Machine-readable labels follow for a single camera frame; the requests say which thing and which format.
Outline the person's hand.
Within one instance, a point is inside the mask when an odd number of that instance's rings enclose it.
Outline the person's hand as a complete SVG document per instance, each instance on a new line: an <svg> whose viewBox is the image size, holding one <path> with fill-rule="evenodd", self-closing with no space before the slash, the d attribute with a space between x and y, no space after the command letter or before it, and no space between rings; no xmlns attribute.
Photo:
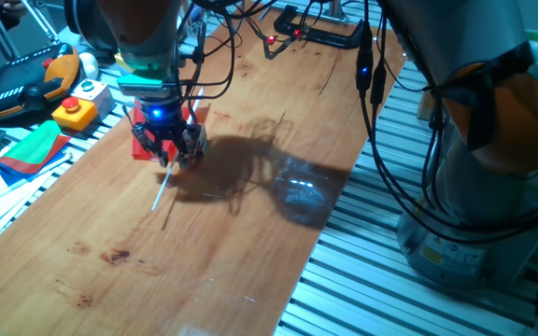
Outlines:
<svg viewBox="0 0 538 336"><path fill-rule="evenodd" d="M27 9L21 0L0 0L0 12L7 17L21 19L27 14Z"/></svg>

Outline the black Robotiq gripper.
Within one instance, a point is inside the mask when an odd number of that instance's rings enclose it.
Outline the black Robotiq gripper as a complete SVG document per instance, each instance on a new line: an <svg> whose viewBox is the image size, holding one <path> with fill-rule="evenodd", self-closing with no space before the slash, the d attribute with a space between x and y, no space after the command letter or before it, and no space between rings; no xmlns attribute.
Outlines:
<svg viewBox="0 0 538 336"><path fill-rule="evenodd" d="M162 142L151 138L147 131L162 140L182 137L183 147L179 151L178 164L186 169L200 161L205 155L206 129L204 125L188 126L183 117L182 101L178 96L169 98L141 97L141 112L144 125L135 125L132 133L140 146L155 157L162 167L168 163L168 154Z"/></svg>

